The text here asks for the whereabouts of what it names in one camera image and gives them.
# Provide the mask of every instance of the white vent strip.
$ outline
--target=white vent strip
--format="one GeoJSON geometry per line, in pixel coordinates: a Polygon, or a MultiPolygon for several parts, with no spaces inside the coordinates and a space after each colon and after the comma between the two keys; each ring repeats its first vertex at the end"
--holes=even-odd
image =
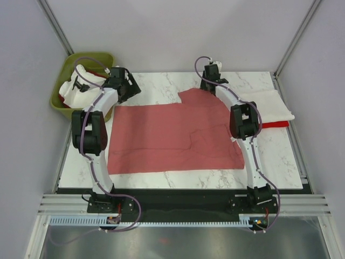
{"type": "MultiPolygon", "coordinates": [[[[132,222],[121,222],[118,226],[129,226],[132,222]]],[[[106,216],[52,216],[51,226],[111,227],[106,216]]],[[[251,227],[249,217],[240,217],[239,222],[141,222],[140,227],[251,227]]]]}

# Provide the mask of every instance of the gray wall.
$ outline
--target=gray wall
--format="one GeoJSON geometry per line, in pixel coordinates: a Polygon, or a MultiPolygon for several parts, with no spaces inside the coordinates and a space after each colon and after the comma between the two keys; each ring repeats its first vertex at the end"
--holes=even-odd
{"type": "Polygon", "coordinates": [[[0,8],[0,258],[24,257],[68,122],[49,106],[66,54],[35,0],[0,8]]]}
{"type": "Polygon", "coordinates": [[[308,173],[345,244],[345,1],[323,1],[281,82],[308,173]]]}
{"type": "Polygon", "coordinates": [[[274,71],[313,0],[47,0],[74,51],[105,50],[133,72],[274,71]]]}

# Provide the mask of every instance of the table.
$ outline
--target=table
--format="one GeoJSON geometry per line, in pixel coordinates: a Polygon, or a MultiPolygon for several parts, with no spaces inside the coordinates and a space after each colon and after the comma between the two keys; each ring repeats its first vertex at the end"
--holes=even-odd
{"type": "MultiPolygon", "coordinates": [[[[177,93],[200,86],[194,72],[133,73],[142,92],[121,105],[180,103],[177,93]]],[[[244,91],[274,89],[269,72],[222,72],[232,88],[244,91]]],[[[113,118],[106,123],[110,135],[113,118]]],[[[265,175],[279,189],[302,189],[287,130],[263,129],[258,136],[265,175]]],[[[92,188],[89,165],[70,141],[59,188],[92,188]]],[[[245,189],[246,169],[169,171],[111,175],[116,188],[245,189]]]]}

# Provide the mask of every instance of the folded t-shirt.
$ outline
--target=folded t-shirt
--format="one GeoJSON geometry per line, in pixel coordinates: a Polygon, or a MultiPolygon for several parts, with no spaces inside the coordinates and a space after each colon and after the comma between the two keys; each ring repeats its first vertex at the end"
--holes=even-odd
{"type": "Polygon", "coordinates": [[[180,104],[115,108],[109,174],[244,168],[226,106],[196,88],[178,95],[180,104]]]}

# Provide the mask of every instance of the white garment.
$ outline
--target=white garment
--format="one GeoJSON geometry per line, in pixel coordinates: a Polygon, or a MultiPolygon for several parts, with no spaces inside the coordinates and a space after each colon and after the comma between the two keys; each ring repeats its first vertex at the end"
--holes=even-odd
{"type": "Polygon", "coordinates": [[[277,90],[257,92],[237,92],[244,101],[254,101],[257,104],[263,123],[289,121],[295,116],[288,110],[277,90]]]}
{"type": "MultiPolygon", "coordinates": [[[[102,85],[106,80],[103,77],[98,77],[87,72],[82,65],[77,65],[77,70],[85,79],[95,84],[102,85]]],[[[59,95],[61,95],[65,99],[64,104],[66,104],[68,107],[85,108],[89,106],[92,101],[99,95],[100,89],[92,84],[89,84],[80,77],[78,77],[77,81],[81,84],[88,85],[90,87],[89,90],[82,93],[77,87],[74,87],[73,89],[73,84],[77,75],[78,74],[76,73],[76,71],[73,71],[71,75],[71,81],[66,81],[63,83],[63,85],[60,87],[59,95]]]]}

